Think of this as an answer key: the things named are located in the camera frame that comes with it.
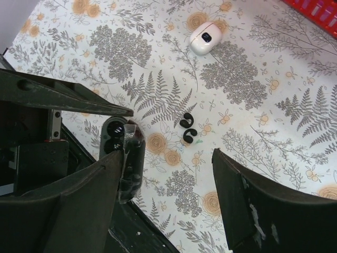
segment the black earphone hook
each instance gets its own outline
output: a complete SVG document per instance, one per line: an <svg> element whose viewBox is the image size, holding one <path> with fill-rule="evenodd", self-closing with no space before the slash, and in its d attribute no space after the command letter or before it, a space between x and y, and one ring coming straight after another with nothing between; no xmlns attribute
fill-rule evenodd
<svg viewBox="0 0 337 253"><path fill-rule="evenodd" d="M190 113L186 112L184 113L184 120L181 120L179 124L183 128L190 128L194 124L194 118Z"/></svg>
<svg viewBox="0 0 337 253"><path fill-rule="evenodd" d="M192 136L197 136L198 132L193 129L193 128L190 128L190 129L187 129L184 134L183 134L183 140L189 144L191 144L193 142L193 138L191 136L188 136L187 134L191 134Z"/></svg>

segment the earbud case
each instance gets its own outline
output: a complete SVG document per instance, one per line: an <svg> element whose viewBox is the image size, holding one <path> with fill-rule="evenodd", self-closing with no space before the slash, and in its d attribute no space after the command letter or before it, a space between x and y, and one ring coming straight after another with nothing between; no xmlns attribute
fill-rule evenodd
<svg viewBox="0 0 337 253"><path fill-rule="evenodd" d="M221 30L213 22L205 22L190 37L190 48L197 55L209 53L222 39Z"/></svg>

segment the red plastic crate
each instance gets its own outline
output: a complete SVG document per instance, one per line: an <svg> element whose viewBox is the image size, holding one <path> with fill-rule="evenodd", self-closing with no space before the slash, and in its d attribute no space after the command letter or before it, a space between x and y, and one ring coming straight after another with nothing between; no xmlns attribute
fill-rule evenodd
<svg viewBox="0 0 337 253"><path fill-rule="evenodd" d="M337 38L337 0L283 0Z"/></svg>

